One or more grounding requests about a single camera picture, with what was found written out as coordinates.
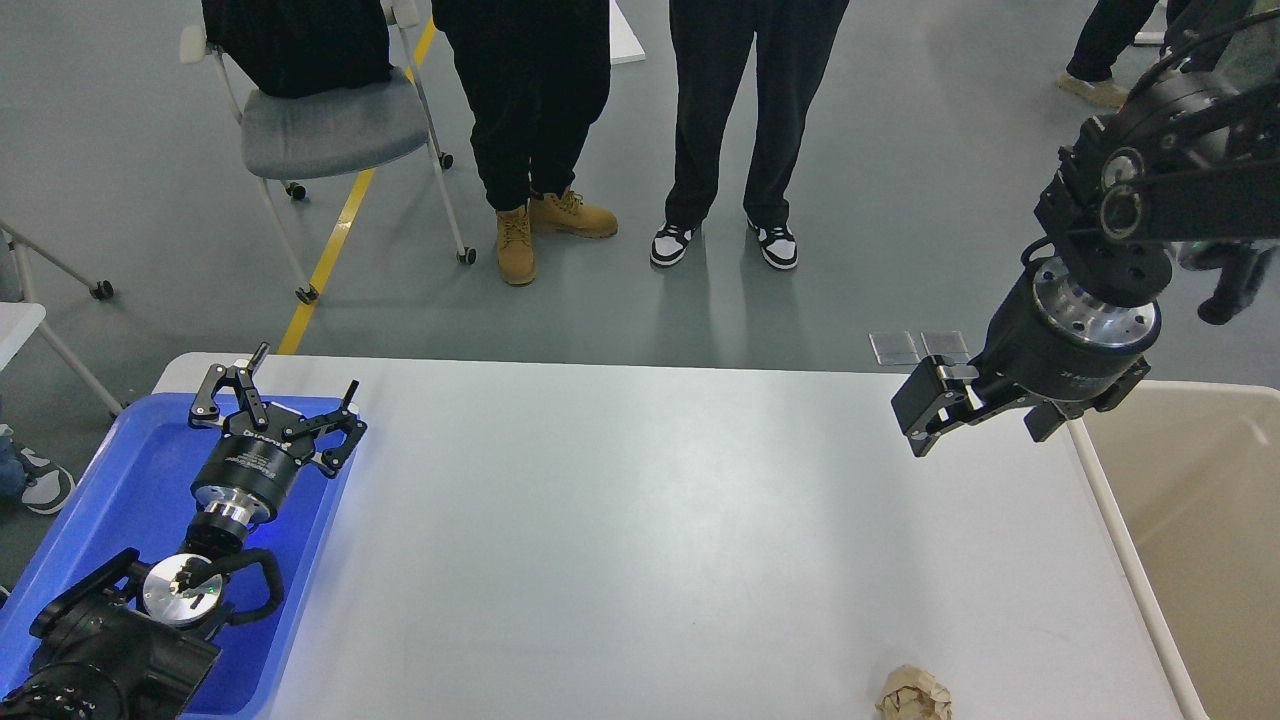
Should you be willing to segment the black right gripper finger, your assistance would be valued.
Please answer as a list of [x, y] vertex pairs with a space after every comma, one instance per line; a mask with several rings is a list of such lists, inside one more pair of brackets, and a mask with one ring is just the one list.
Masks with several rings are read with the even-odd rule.
[[972, 364], [950, 360], [922, 360], [893, 395], [891, 406], [911, 454], [923, 457], [940, 437], [960, 425], [983, 420], [969, 384], [980, 377]]
[[1036, 442], [1043, 442], [1065, 421], [1082, 418], [1085, 411], [1108, 413], [1149, 374], [1151, 365], [1139, 356], [1111, 386], [1091, 398], [1080, 401], [1046, 400], [1038, 402], [1024, 418], [1024, 424]]

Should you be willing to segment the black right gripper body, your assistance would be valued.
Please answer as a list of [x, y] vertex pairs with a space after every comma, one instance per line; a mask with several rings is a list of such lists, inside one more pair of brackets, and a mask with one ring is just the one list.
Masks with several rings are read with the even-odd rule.
[[1111, 386], [1162, 329], [1156, 302], [1138, 307], [1089, 295], [1060, 258], [1032, 261], [993, 315], [973, 360], [984, 404], [1018, 396], [1080, 401]]

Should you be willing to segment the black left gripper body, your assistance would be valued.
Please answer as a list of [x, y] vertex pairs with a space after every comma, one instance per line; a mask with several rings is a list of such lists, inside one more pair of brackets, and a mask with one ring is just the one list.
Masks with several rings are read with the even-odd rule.
[[246, 410], [223, 418], [214, 405], [191, 409], [191, 427], [216, 427], [221, 433], [191, 486], [198, 511], [239, 524], [276, 519], [301, 468], [312, 459], [320, 418], [284, 405], [265, 410], [268, 424], [259, 428]]

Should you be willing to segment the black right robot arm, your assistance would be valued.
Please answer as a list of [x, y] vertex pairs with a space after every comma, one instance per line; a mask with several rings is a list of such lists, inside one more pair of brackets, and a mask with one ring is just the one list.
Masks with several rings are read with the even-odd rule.
[[1217, 72], [1172, 73], [1274, 10], [1190, 33], [1146, 72], [1124, 106], [1093, 117], [1039, 196], [1044, 236], [972, 360], [922, 359], [892, 410], [922, 457], [946, 433], [1010, 409], [1036, 441], [1115, 409], [1149, 373], [1172, 277], [1170, 243], [1204, 241], [1219, 286], [1199, 316], [1222, 324], [1260, 287], [1277, 250], [1277, 81], [1238, 88]]

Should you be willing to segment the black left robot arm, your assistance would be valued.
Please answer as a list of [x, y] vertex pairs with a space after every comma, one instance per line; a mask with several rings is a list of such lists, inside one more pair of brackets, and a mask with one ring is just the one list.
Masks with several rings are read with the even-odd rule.
[[3, 619], [5, 719], [233, 717], [275, 680], [367, 424], [261, 396], [268, 345], [127, 411]]

